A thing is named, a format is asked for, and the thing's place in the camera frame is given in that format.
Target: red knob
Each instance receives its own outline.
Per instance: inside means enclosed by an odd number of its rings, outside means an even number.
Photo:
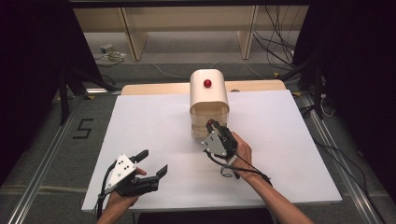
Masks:
[[[205,81],[204,81],[204,86],[205,86],[206,88],[210,88],[210,87],[212,86],[212,81],[209,80],[209,79],[205,80]]]

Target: white table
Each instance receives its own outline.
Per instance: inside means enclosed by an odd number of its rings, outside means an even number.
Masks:
[[[250,144],[253,164],[280,193],[292,203],[342,201],[289,91],[230,92],[228,98],[228,127]],[[82,210],[94,208],[107,167],[121,153],[143,149],[149,156],[138,165],[148,175],[169,167],[159,190],[140,197],[135,212],[264,206],[245,181],[223,177],[201,140],[191,138],[189,109],[188,94],[119,96]]]

